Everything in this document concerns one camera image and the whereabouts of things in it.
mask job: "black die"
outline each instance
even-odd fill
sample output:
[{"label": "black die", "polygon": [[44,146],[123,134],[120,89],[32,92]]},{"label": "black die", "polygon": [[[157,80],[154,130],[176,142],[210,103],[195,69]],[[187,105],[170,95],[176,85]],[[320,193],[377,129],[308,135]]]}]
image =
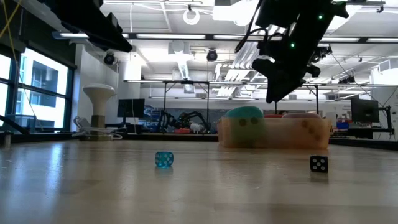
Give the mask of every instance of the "black die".
[{"label": "black die", "polygon": [[328,157],[327,156],[310,156],[310,168],[312,172],[323,172],[327,173],[328,168]]}]

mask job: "yellow cable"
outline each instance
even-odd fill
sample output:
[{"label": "yellow cable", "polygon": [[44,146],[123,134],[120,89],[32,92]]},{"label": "yellow cable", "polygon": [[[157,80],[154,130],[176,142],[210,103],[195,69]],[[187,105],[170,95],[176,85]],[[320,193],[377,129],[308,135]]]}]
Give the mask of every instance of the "yellow cable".
[{"label": "yellow cable", "polygon": [[[8,16],[7,16],[7,7],[6,7],[6,2],[5,2],[5,1],[3,2],[3,9],[4,9],[4,15],[5,15],[5,17],[6,17],[6,22],[7,22],[7,25],[8,25],[8,24],[9,24],[9,20],[8,20]],[[33,115],[37,118],[37,116],[36,116],[36,114],[35,114],[35,111],[33,110],[32,104],[30,103],[30,99],[29,99],[29,97],[28,97],[27,94],[26,94],[26,89],[25,89],[25,86],[24,86],[24,81],[22,80],[22,78],[21,78],[21,76],[20,76],[20,74],[19,74],[20,69],[19,69],[19,66],[18,66],[17,55],[15,54],[14,42],[12,41],[12,35],[11,35],[10,27],[7,26],[7,25],[6,25],[5,28],[7,28],[7,30],[8,30],[8,37],[10,38],[11,50],[12,50],[12,54],[13,54],[13,56],[14,56],[15,64],[16,64],[16,66],[17,66],[17,76],[19,77],[19,80],[21,81],[22,88],[24,89],[25,96],[26,96],[27,101],[28,101],[28,103],[29,103],[29,106],[30,106],[30,108],[31,108],[31,110],[32,110],[32,112],[33,112]],[[39,119],[37,119],[37,122],[39,123],[39,126],[40,126],[41,130],[43,131],[44,129],[43,129],[42,123],[39,121]]]},{"label": "yellow cable", "polygon": [[10,16],[10,19],[7,21],[6,26],[2,29],[2,31],[1,31],[1,33],[0,33],[0,38],[1,38],[2,35],[5,33],[6,29],[9,28],[10,23],[11,23],[12,19],[13,19],[14,16],[15,16],[15,13],[17,13],[18,8],[19,8],[19,6],[21,5],[21,2],[22,2],[22,0],[19,0],[19,2],[18,2],[18,4],[17,4],[17,7],[15,7],[14,12],[12,12],[12,14],[11,14],[11,16]]}]

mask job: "translucent orange container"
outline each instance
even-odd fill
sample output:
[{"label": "translucent orange container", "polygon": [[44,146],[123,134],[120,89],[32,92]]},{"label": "translucent orange container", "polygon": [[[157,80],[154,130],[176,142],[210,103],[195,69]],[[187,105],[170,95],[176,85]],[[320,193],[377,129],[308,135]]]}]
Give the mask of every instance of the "translucent orange container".
[{"label": "translucent orange container", "polygon": [[331,123],[316,118],[222,118],[218,141],[227,148],[328,149]]}]

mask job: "wooden table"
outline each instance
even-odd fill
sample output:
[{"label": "wooden table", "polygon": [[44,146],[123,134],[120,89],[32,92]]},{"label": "wooden table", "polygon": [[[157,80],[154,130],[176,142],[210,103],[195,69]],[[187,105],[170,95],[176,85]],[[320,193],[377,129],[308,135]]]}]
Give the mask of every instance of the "wooden table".
[{"label": "wooden table", "polygon": [[[172,151],[157,169],[157,151]],[[309,155],[329,156],[329,174]],[[398,223],[398,154],[46,142],[0,151],[0,223]]]}]

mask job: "black monitor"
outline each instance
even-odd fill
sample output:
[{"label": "black monitor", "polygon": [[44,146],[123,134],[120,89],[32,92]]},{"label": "black monitor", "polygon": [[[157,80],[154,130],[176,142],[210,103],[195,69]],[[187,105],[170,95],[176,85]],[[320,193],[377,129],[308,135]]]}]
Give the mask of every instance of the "black monitor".
[{"label": "black monitor", "polygon": [[354,122],[380,122],[379,103],[376,100],[351,99],[351,114]]},{"label": "black monitor", "polygon": [[126,124],[126,118],[143,118],[144,105],[145,99],[119,100],[118,118],[123,118],[124,124]]}]

